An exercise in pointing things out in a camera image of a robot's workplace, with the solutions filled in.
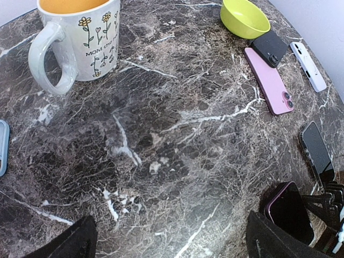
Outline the black phone purple edge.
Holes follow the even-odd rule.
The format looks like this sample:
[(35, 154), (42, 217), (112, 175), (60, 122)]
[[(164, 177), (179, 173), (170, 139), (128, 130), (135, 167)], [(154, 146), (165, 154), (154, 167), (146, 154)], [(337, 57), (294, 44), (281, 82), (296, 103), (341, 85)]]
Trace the black phone purple edge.
[(300, 242), (309, 245), (314, 231), (295, 182), (280, 183), (269, 195), (264, 215), (276, 226)]

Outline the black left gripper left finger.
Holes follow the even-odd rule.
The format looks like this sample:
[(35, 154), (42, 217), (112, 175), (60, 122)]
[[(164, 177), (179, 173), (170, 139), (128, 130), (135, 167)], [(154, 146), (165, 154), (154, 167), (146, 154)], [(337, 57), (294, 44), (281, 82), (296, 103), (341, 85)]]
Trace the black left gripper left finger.
[(91, 215), (84, 216), (26, 257), (95, 257), (97, 236), (95, 219)]

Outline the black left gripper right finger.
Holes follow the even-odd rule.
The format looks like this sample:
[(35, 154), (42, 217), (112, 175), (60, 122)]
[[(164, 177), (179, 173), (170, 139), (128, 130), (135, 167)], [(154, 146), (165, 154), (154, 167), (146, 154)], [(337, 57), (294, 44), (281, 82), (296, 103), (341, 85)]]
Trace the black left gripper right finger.
[(246, 245), (249, 257), (328, 257), (288, 235), (255, 211), (250, 211), (248, 216)]

